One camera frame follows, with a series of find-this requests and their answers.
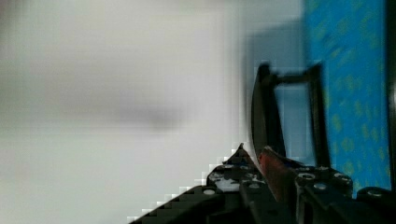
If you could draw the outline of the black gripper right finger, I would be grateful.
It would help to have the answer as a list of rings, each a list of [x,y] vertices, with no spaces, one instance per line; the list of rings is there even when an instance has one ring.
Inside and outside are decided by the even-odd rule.
[[[351,177],[329,166],[306,166],[264,147],[258,161],[275,199],[297,224],[395,224],[395,193],[353,190]]]

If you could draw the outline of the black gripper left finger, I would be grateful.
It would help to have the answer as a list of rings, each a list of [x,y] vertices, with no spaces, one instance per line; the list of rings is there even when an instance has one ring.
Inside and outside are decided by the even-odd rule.
[[[201,186],[129,224],[280,224],[280,209],[243,146]]]

